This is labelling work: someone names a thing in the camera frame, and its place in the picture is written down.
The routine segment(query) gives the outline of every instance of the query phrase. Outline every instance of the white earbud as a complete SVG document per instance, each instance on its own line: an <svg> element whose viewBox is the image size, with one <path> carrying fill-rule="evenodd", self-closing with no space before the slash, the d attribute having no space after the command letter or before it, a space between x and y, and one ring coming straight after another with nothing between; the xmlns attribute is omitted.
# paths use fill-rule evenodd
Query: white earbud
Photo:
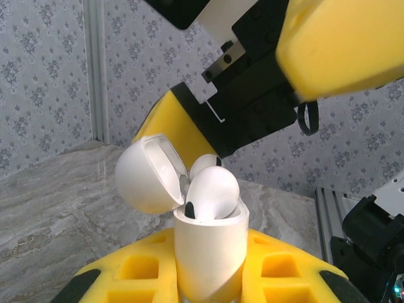
<svg viewBox="0 0 404 303"><path fill-rule="evenodd" d="M198 172L211 166L224 167L222 159L216 155L207 153L206 155L200 156L198 159L196 159L191 167L191 170L189 171L189 180L192 181Z"/></svg>
<svg viewBox="0 0 404 303"><path fill-rule="evenodd" d="M201 221L223 219L235 210L239 196L239 183L231 172L220 166L207 167L191 181L185 214Z"/></svg>

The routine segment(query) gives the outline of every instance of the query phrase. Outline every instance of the earbud tip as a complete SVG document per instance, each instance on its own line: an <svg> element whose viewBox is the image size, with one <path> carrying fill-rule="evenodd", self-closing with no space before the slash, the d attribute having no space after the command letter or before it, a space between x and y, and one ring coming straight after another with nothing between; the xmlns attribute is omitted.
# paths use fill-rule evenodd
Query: earbud tip
<svg viewBox="0 0 404 303"><path fill-rule="evenodd" d="M194 205L192 202L187 202L187 204L185 204L185 217L195 219Z"/></svg>

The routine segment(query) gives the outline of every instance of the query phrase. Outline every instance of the marble table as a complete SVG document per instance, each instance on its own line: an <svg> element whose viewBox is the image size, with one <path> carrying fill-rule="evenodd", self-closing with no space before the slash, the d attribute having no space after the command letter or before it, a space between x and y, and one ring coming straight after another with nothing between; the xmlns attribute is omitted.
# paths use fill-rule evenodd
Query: marble table
<svg viewBox="0 0 404 303"><path fill-rule="evenodd" d="M84 265L173 226L118 196L122 151L91 141L0 181L0 302L49 302ZM252 229L321 257L313 199L240 186Z"/></svg>

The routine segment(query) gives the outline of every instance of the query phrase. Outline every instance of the patterned wallpaper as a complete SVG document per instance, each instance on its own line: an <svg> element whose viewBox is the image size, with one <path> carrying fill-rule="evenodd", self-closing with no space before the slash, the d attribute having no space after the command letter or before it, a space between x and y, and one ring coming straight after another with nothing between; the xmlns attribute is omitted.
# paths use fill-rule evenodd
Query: patterned wallpaper
<svg viewBox="0 0 404 303"><path fill-rule="evenodd" d="M0 0L0 178L89 139L81 0Z"/></svg>
<svg viewBox="0 0 404 303"><path fill-rule="evenodd" d="M179 32L142 0L104 1L110 140L128 146L150 107L185 81L199 101L200 73L220 55L198 25ZM296 124L225 160L237 176L312 196L317 186L369 194L403 168L404 80L319 103L318 134Z"/></svg>

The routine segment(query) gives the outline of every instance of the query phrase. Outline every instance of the open case lid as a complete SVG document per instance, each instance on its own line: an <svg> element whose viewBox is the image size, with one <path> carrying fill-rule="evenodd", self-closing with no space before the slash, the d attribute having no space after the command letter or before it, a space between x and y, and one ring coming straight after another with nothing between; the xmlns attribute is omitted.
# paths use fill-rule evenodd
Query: open case lid
<svg viewBox="0 0 404 303"><path fill-rule="evenodd" d="M163 134L145 136L126 149L115 169L123 200L145 213L164 213L185 202L186 168Z"/></svg>

